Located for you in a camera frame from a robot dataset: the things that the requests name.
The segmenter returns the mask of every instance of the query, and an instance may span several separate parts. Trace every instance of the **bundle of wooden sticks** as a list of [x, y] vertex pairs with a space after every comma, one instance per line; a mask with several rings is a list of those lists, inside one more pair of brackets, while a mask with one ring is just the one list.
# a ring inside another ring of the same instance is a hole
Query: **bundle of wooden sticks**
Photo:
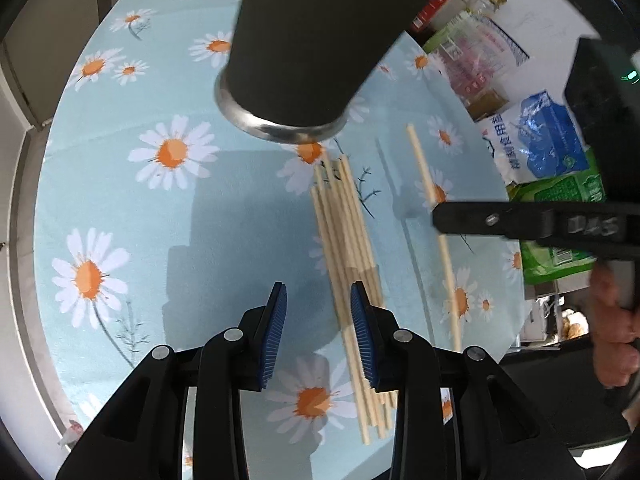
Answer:
[[392, 429], [392, 409], [398, 396], [396, 392], [376, 393], [364, 378], [351, 319], [350, 287], [361, 280], [371, 303], [384, 307], [382, 287], [349, 161], [345, 156], [329, 160], [325, 153], [322, 163], [324, 171], [319, 166], [315, 168], [316, 186], [311, 197], [346, 349], [362, 441], [369, 444], [368, 426], [375, 427], [380, 438]]

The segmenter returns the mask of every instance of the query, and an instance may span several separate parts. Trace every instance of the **metal screw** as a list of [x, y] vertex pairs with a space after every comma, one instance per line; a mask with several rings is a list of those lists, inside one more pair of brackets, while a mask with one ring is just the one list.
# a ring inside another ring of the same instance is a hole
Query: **metal screw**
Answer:
[[230, 328], [225, 332], [225, 339], [227, 341], [238, 341], [242, 339], [243, 335], [242, 330], [239, 328]]
[[164, 359], [168, 355], [169, 355], [169, 347], [168, 346], [156, 346], [151, 351], [151, 357], [153, 359], [158, 359], [158, 361], [161, 361], [162, 359]]
[[469, 350], [466, 351], [466, 354], [469, 356], [469, 358], [473, 359], [473, 361], [482, 361], [482, 359], [486, 357], [486, 352], [479, 346], [472, 346]]
[[484, 222], [489, 226], [493, 226], [496, 225], [498, 223], [498, 220], [500, 219], [500, 216], [498, 215], [498, 213], [491, 213], [485, 220]]
[[394, 332], [394, 339], [401, 343], [408, 343], [413, 338], [414, 335], [408, 330], [396, 330]]

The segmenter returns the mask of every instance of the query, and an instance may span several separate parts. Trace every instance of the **tablecloth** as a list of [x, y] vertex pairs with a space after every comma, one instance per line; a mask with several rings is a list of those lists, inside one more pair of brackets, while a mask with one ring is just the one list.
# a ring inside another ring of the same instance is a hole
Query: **tablecloth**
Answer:
[[[371, 430], [361, 444], [308, 193], [313, 167], [325, 150], [348, 155], [386, 306], [442, 348], [452, 345], [444, 275], [405, 124], [416, 126], [439, 200], [506, 200], [504, 185], [462, 104], [405, 34], [335, 139], [285, 146], [237, 130], [212, 96], [239, 1], [119, 0], [81, 54], [36, 204], [47, 343], [86, 426], [153, 346], [203, 345], [282, 281], [275, 376], [242, 396], [252, 478], [369, 479], [389, 466], [392, 439]], [[529, 311], [518, 245], [449, 243], [463, 346], [499, 359]], [[309, 391], [324, 401], [309, 403]], [[190, 465], [186, 456], [187, 476]]]

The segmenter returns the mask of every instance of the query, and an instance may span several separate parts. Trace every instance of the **finger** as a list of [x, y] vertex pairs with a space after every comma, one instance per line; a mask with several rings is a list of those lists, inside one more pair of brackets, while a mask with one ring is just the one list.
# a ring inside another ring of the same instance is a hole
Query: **finger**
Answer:
[[640, 337], [640, 306], [636, 308], [636, 313], [634, 314], [632, 325], [636, 337]]
[[617, 306], [620, 290], [616, 277], [606, 263], [598, 261], [593, 267], [590, 275], [590, 293], [601, 306]]
[[593, 368], [604, 386], [625, 386], [629, 377], [640, 369], [640, 352], [627, 344], [595, 338]]
[[631, 343], [636, 339], [634, 314], [618, 306], [607, 308], [601, 303], [592, 307], [592, 333], [609, 343]]

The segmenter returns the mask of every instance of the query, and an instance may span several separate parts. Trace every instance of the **human hand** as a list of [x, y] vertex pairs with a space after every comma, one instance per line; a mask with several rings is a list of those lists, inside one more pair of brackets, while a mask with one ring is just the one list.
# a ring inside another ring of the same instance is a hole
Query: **human hand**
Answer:
[[[593, 367], [598, 380], [607, 388], [625, 386], [640, 369], [640, 352], [628, 343], [640, 336], [640, 310], [620, 308], [620, 290], [613, 272], [602, 262], [591, 271], [589, 326], [593, 340]], [[635, 426], [640, 406], [634, 403], [625, 416]]]

